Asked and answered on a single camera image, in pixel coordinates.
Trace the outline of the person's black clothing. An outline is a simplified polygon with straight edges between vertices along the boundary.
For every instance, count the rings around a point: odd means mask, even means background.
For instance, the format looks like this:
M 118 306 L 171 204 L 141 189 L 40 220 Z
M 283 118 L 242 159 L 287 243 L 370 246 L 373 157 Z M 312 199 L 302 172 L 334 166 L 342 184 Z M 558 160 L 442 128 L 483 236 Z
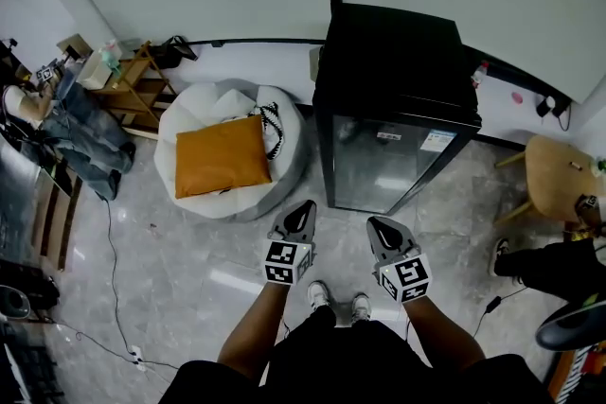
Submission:
M 267 377 L 253 383 L 227 366 L 192 360 L 159 404 L 555 404 L 514 354 L 466 370 L 435 370 L 378 321 L 338 327 L 317 310 L 277 344 Z

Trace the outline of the cardboard box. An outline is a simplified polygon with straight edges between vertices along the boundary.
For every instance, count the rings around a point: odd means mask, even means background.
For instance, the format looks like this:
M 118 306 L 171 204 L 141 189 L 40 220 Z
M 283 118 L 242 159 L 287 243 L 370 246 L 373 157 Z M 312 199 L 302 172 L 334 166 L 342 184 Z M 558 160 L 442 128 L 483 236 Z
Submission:
M 80 34 L 73 34 L 68 38 L 57 42 L 57 47 L 63 55 L 74 61 L 86 59 L 93 53 L 91 46 Z

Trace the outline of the black mini fridge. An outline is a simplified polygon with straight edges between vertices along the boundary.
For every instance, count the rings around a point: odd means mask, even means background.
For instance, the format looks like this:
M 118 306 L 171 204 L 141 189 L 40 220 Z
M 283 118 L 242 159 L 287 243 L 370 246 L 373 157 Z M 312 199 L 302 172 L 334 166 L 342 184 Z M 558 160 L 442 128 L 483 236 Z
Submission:
M 447 108 L 479 114 L 464 45 L 451 20 L 342 4 L 323 46 L 312 106 L 376 103 L 394 111 Z

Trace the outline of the black wall charger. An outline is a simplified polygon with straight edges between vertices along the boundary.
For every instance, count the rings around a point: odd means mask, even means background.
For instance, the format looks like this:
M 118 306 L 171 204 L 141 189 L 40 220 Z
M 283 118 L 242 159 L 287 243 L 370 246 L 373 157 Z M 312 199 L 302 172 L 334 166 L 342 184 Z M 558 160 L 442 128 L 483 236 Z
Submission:
M 563 132 L 568 132 L 570 128 L 572 105 L 554 97 L 545 97 L 536 106 L 536 114 L 540 119 L 544 119 L 548 114 L 552 114 L 558 121 Z

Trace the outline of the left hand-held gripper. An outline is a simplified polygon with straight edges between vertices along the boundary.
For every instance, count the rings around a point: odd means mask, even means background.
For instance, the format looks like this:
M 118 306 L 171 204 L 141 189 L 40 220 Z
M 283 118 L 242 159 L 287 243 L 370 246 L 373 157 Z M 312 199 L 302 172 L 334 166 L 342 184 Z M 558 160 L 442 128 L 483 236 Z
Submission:
M 263 246 L 266 282 L 296 285 L 312 266 L 316 213 L 316 203 L 305 200 L 288 206 L 276 216 Z

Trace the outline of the person's left forearm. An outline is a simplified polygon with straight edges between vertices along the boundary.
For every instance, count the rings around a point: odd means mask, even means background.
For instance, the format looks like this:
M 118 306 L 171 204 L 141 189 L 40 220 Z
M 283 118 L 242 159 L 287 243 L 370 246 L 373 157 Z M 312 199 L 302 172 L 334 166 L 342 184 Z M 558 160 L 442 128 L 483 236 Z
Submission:
M 266 283 L 252 306 L 226 339 L 217 358 L 259 385 L 268 365 L 290 287 Z

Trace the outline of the black keyboard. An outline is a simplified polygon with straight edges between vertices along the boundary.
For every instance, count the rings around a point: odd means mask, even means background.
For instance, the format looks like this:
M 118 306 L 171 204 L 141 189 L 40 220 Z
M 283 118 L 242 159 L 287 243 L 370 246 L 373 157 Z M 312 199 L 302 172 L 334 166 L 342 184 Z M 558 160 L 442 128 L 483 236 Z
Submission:
M 64 404 L 56 366 L 43 345 L 0 337 L 0 404 Z

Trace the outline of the black bag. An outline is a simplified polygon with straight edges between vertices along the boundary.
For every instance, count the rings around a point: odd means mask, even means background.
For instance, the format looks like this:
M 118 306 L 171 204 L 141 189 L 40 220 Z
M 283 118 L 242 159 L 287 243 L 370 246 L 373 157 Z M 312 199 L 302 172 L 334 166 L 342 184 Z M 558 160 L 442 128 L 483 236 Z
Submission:
M 151 45 L 149 50 L 161 70 L 176 68 L 182 60 L 198 60 L 198 55 L 180 35 L 173 36 L 159 45 Z

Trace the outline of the wooden shelf rack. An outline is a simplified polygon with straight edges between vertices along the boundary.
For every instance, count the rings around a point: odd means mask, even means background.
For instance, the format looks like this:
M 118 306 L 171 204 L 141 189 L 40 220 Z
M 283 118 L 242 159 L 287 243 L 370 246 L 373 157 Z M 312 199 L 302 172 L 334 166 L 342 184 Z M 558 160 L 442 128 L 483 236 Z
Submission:
M 147 41 L 131 58 L 121 60 L 120 74 L 111 75 L 102 88 L 91 94 L 125 132 L 158 140 L 161 116 L 177 93 L 150 48 L 151 42 Z

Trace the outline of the black-white patterned cloth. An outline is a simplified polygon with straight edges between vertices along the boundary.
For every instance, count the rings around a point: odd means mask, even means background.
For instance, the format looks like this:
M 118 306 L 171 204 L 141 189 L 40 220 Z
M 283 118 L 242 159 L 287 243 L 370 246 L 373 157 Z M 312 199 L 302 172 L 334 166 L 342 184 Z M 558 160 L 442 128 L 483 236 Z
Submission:
M 275 160 L 284 142 L 284 131 L 277 103 L 272 101 L 265 105 L 257 105 L 250 115 L 260 116 L 266 158 L 269 161 Z

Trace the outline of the person's right forearm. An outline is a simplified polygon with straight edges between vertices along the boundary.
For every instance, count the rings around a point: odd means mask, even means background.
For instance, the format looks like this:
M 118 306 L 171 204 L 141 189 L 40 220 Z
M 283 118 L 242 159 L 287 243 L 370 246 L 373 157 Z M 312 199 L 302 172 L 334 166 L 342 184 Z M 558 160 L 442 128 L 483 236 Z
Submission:
M 404 303 L 431 365 L 440 371 L 462 372 L 486 358 L 472 335 L 446 316 L 427 296 Z

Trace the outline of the white box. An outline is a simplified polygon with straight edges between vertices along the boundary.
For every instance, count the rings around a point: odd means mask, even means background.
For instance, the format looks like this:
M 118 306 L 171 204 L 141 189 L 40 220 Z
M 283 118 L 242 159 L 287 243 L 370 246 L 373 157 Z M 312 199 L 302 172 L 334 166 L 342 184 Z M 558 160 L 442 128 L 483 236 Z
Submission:
M 99 51 L 96 51 L 84 63 L 77 77 L 77 83 L 86 90 L 97 91 L 105 86 L 112 74 L 102 61 Z

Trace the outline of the wooden pallet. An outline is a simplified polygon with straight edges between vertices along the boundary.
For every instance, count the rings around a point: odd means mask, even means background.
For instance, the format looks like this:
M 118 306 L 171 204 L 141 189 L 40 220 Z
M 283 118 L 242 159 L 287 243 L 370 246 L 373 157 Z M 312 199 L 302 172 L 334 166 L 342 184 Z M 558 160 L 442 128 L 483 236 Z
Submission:
M 37 201 L 31 246 L 39 261 L 57 272 L 66 268 L 69 238 L 80 195 L 82 180 L 69 167 L 61 165 L 62 185 L 47 173 L 37 181 Z

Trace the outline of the plastic bottle with red label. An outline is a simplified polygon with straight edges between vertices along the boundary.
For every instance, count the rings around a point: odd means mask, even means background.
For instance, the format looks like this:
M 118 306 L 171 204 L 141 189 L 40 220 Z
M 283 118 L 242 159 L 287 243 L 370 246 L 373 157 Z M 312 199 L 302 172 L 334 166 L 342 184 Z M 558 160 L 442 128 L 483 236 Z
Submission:
M 472 74 L 472 85 L 477 89 L 486 75 L 488 74 L 490 64 L 487 61 L 482 61 Z

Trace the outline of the dark blue chair seat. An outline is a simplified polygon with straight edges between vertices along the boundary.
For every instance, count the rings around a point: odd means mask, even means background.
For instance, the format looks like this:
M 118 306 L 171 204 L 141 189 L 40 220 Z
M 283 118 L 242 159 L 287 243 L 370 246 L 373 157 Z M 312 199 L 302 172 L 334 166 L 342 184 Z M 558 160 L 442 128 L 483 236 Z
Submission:
M 606 341 L 606 300 L 570 303 L 550 315 L 537 329 L 536 343 L 547 350 L 565 352 Z

